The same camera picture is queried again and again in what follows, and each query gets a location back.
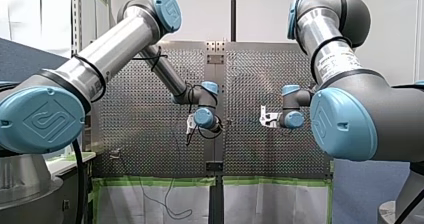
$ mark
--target black ring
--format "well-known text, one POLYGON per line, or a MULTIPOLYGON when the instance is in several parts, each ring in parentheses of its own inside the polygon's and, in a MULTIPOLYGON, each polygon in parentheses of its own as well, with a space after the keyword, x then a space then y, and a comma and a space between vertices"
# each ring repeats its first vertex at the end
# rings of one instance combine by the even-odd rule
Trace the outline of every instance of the black ring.
POLYGON ((314 78, 316 83, 318 83, 318 81, 317 81, 317 77, 315 75, 315 70, 314 70, 315 59, 316 59, 318 53, 321 51, 321 49, 332 41, 344 41, 350 47, 352 46, 350 40, 348 38, 344 37, 344 36, 336 36, 336 37, 327 39, 327 40, 321 42, 321 44, 318 45, 318 47, 314 51, 314 54, 312 54, 312 57, 311 57, 311 74, 312 74, 312 77, 314 78))
POLYGON ((200 107, 209 107, 209 108, 212 108, 212 109, 216 109, 216 107, 209 106, 209 105, 198 105, 198 108, 200 108, 200 107))
POLYGON ((409 169, 415 173, 418 173, 420 175, 424 176, 424 164, 423 163, 410 163, 409 169))
POLYGON ((97 74, 97 77, 99 78, 99 80, 100 80, 100 84, 102 84, 102 93, 94 100, 94 101, 91 101, 91 103, 94 103, 94 102, 96 102, 96 101, 98 101, 98 100, 100 100, 100 99, 102 99, 102 97, 105 95, 105 93, 106 93, 106 80, 105 80, 105 78, 103 77, 103 74, 100 72, 100 70, 93 64, 93 63, 91 63, 91 62, 89 62, 87 59, 85 59, 84 57, 82 57, 82 56, 79 56, 78 54, 75 54, 74 56, 73 56, 75 59, 77 59, 77 60, 79 60, 79 61, 81 61, 81 62, 83 62, 83 63, 86 63, 87 65, 89 65, 90 67, 91 67, 91 69, 93 69, 94 70, 94 72, 96 72, 96 74, 97 74))
POLYGON ((76 89, 72 84, 70 84, 68 81, 63 79, 63 77, 47 70, 41 70, 35 75, 45 77, 53 81, 54 83, 58 84, 59 86, 63 87, 65 90, 69 91, 70 93, 74 94, 78 98, 78 100, 80 100, 86 114, 91 111, 90 102, 87 99, 85 99, 84 95, 78 89, 76 89))
POLYGON ((347 16, 347 2, 346 0, 340 0, 342 3, 342 13, 340 17, 340 26, 339 31, 343 32, 344 26, 346 24, 346 16, 347 16))
POLYGON ((339 73, 335 76, 333 76, 332 78, 328 79, 328 81, 326 81, 325 83, 323 83, 321 86, 319 86, 318 90, 322 90, 324 88, 329 87, 332 83, 344 78, 344 77, 348 77, 348 76, 353 76, 353 75, 357 75, 357 74, 371 74, 371 75, 375 75, 378 77, 381 77, 384 79, 384 77, 373 70, 369 70, 369 69, 356 69, 356 70, 351 70, 351 71, 346 71, 346 72, 342 72, 339 73))
POLYGON ((152 68, 150 68, 150 71, 153 72, 156 65, 159 63, 159 59, 162 57, 162 47, 158 47, 158 53, 156 54, 155 63, 153 63, 152 68))
POLYGON ((6 149, 1 149, 0 150, 0 158, 2 158, 2 157, 11 157, 11 156, 19 156, 19 155, 22 155, 22 154, 19 154, 19 153, 16 153, 16 152, 12 152, 12 151, 9 151, 9 150, 6 150, 6 149))
POLYGON ((295 12, 295 14, 294 14, 294 20, 295 20, 295 23, 294 23, 294 32, 295 32, 294 33, 294 37, 296 39, 297 44, 299 44, 300 50, 302 50, 302 52, 305 55, 308 55, 308 53, 306 53, 305 48, 303 47, 302 43, 299 40, 299 29, 297 28, 297 20, 298 20, 298 18, 297 18, 297 14, 298 14, 297 13, 297 8, 299 7, 299 3, 300 3, 300 0, 296 0, 296 3, 294 4, 294 12, 295 12))

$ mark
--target blue cap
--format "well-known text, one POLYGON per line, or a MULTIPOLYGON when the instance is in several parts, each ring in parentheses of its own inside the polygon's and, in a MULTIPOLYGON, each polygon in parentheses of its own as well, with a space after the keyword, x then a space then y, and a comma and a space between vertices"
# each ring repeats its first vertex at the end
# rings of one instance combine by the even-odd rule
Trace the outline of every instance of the blue cap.
POLYGON ((330 156, 352 161, 371 159, 377 151, 377 131, 368 111, 354 96, 326 88, 312 98, 312 132, 330 156))
POLYGON ((305 118, 298 111, 291 111, 284 117, 284 124, 289 129, 301 128, 303 123, 305 123, 305 118))
POLYGON ((289 40, 296 39, 295 29, 296 28, 296 0, 292 1, 289 10, 289 29, 287 31, 287 38, 289 40))
POLYGON ((176 32, 181 27, 181 10, 177 0, 153 0, 155 12, 168 32, 176 32))
POLYGON ((285 86, 283 86, 282 94, 283 94, 283 96, 286 96, 290 93, 297 92, 299 90, 300 90, 299 85, 285 85, 285 86))
POLYGON ((215 118, 207 108, 199 108, 194 113, 194 122, 198 127, 209 129, 215 125, 215 118))
POLYGON ((209 81, 202 82, 202 87, 218 95, 218 84, 216 84, 215 82, 209 82, 209 81))
POLYGON ((15 92, 0 103, 0 146, 22 154, 60 150, 81 133, 84 117, 80 101, 62 88, 15 92))

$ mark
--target pegboard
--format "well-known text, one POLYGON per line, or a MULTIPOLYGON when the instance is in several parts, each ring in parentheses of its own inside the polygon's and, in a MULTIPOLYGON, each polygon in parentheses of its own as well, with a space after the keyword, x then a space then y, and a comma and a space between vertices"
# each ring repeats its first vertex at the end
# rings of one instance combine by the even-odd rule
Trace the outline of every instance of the pegboard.
POLYGON ((295 44, 226 45, 224 175, 331 178, 330 158, 316 145, 308 108, 297 130, 269 129, 259 123, 260 107, 282 112, 282 87, 311 84, 307 57, 295 44))
MULTIPOLYGON (((307 108, 302 129, 268 129, 259 122, 261 105, 281 111, 283 85, 310 85, 309 62, 295 44, 225 43, 225 62, 216 64, 225 67, 224 76, 205 73, 211 64, 203 42, 160 45, 183 79, 200 84, 215 75, 222 87, 217 109, 224 110, 224 175, 331 178, 330 158, 314 142, 307 108)), ((206 175, 209 144, 194 135, 185 146, 188 106, 173 104, 170 96, 143 61, 131 61, 109 83, 93 120, 93 138, 103 147, 95 176, 206 175), (111 159, 117 149, 121 158, 111 159)))
MULTIPOLYGON (((203 42, 162 43, 176 71, 190 83, 204 76, 203 42)), ((96 107, 93 138, 103 151, 95 176, 205 176, 204 148, 198 135, 186 146, 188 106, 172 103, 171 94, 144 61, 131 61, 108 84, 96 107), (120 150, 120 158, 110 153, 120 150)))

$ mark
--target metal stand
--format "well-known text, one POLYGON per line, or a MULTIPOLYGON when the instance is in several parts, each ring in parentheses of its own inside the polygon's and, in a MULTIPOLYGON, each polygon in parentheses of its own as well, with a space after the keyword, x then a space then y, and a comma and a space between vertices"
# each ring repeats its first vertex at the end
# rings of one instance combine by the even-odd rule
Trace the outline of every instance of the metal stand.
MULTIPOLYGON (((408 179, 396 201, 383 203, 378 209, 378 224, 393 224, 406 207, 424 188, 423 163, 411 163, 408 179)), ((419 224, 424 222, 424 202, 418 204, 402 224, 419 224)))
MULTIPOLYGON (((226 53, 224 42, 206 43, 205 81, 213 81, 219 86, 218 106, 216 114, 224 117, 225 100, 225 71, 226 53)), ((204 158, 208 176, 215 177, 215 185, 209 191, 209 224, 224 223, 224 184, 222 180, 224 170, 224 140, 223 135, 213 140, 204 140, 204 158)))
POLYGON ((2 223, 61 224, 63 222, 62 180, 51 182, 47 192, 0 205, 2 223))

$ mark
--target black cable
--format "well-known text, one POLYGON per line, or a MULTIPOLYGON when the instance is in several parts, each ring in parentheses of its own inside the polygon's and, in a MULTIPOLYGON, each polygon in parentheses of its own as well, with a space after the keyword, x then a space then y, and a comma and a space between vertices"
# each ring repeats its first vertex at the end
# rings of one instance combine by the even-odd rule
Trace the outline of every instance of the black cable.
POLYGON ((222 133, 222 129, 221 129, 221 130, 218 132, 218 134, 216 134, 215 136, 207 137, 207 136, 205 136, 205 135, 202 133, 202 131, 200 131, 200 127, 197 127, 197 131, 199 132, 199 134, 200 134, 203 138, 205 138, 205 139, 207 139, 207 140, 213 140, 213 139, 215 139, 215 138, 219 137, 219 136, 221 135, 221 133, 222 133))
POLYGON ((0 92, 13 89, 16 86, 18 86, 19 84, 20 83, 1 83, 0 84, 0 92))
POLYGON ((424 199, 424 190, 422 190, 414 200, 405 208, 405 210, 400 214, 399 218, 396 220, 395 224, 401 224, 408 215, 414 210, 414 208, 424 199))
POLYGON ((96 67, 96 65, 94 65, 93 63, 89 62, 87 59, 85 59, 82 56, 79 56, 78 54, 74 54, 73 57, 75 57, 75 59, 78 59, 79 61, 89 65, 91 67, 91 69, 93 69, 93 71, 97 74, 97 77, 100 80, 100 84, 102 85, 102 93, 93 101, 91 101, 91 103, 97 102, 98 100, 102 99, 102 97, 105 95, 106 93, 106 80, 103 77, 103 74, 100 72, 100 70, 96 67))
POLYGON ((206 92, 208 92, 212 98, 215 100, 215 106, 218 106, 218 98, 216 97, 216 94, 209 91, 208 89, 204 88, 202 85, 192 85, 191 83, 186 83, 187 87, 189 87, 188 89, 188 103, 189 103, 189 108, 188 108, 188 113, 191 113, 192 107, 194 105, 193 101, 194 101, 194 89, 196 87, 200 87, 201 89, 205 90, 206 92))
MULTIPOLYGON (((176 144, 176 147, 177 147, 177 153, 178 153, 178 159, 179 159, 178 161, 181 163, 181 152, 180 152, 180 149, 179 149, 178 138, 176 137, 175 132, 174 132, 174 130, 172 129, 172 126, 170 127, 170 130, 171 130, 171 132, 172 132, 172 136, 173 136, 173 137, 174 137, 174 139, 175 139, 175 144, 176 144)), ((126 175, 126 176, 129 176, 129 172, 127 171, 127 168, 126 168, 126 165, 125 165, 125 162, 124 162, 124 159, 122 158, 122 156, 121 156, 120 160, 121 160, 122 166, 123 166, 123 168, 124 168, 125 175, 126 175)), ((151 198, 150 196, 148 196, 148 195, 146 194, 146 191, 144 190, 144 187, 143 187, 143 183, 141 182, 141 178, 139 179, 139 183, 140 183, 141 190, 142 190, 142 192, 143 192, 143 196, 144 196, 146 199, 148 199, 148 200, 150 200, 150 201, 152 201, 152 202, 155 202, 155 203, 157 203, 157 204, 159 204, 159 205, 163 206, 163 207, 165 208, 165 210, 166 210, 166 212, 167 212, 168 216, 169 216, 171 219, 176 220, 176 221, 178 221, 178 220, 184 220, 184 219, 186 219, 186 218, 190 217, 191 215, 193 215, 193 210, 192 210, 192 209, 188 209, 188 210, 185 210, 185 211, 180 212, 180 213, 175 213, 174 211, 172 211, 172 210, 169 208, 168 203, 167 203, 167 202, 168 202, 168 196, 169 196, 169 194, 170 194, 170 192, 171 192, 171 190, 172 190, 172 187, 173 187, 174 181, 175 181, 175 179, 173 178, 173 179, 171 180, 171 183, 170 183, 169 187, 168 187, 168 190, 166 191, 165 198, 164 198, 164 202, 161 202, 161 201, 158 201, 158 200, 156 200, 156 199, 151 198)))
POLYGON ((81 224, 84 215, 84 204, 86 200, 85 192, 85 176, 84 176, 84 163, 82 162, 81 149, 79 148, 78 140, 72 142, 74 148, 75 158, 77 160, 77 172, 78 172, 78 204, 77 204, 77 215, 75 219, 76 224, 81 224))
POLYGON ((300 1, 301 0, 296 0, 296 2, 294 4, 294 18, 295 18, 295 22, 294 22, 295 23, 294 24, 295 35, 294 36, 295 36, 296 42, 299 44, 299 47, 302 50, 302 52, 305 53, 305 55, 308 55, 307 52, 306 52, 306 50, 305 50, 305 48, 303 48, 302 43, 300 42, 300 39, 299 39, 299 29, 297 28, 297 18, 298 18, 297 9, 299 7, 300 1))
POLYGON ((131 60, 134 60, 134 61, 155 60, 155 63, 153 63, 152 67, 150 68, 150 71, 153 72, 155 70, 156 65, 159 63, 159 60, 160 60, 161 57, 168 58, 168 55, 162 55, 162 47, 159 46, 158 47, 158 52, 157 52, 156 56, 154 56, 154 57, 142 57, 142 58, 134 57, 131 60))

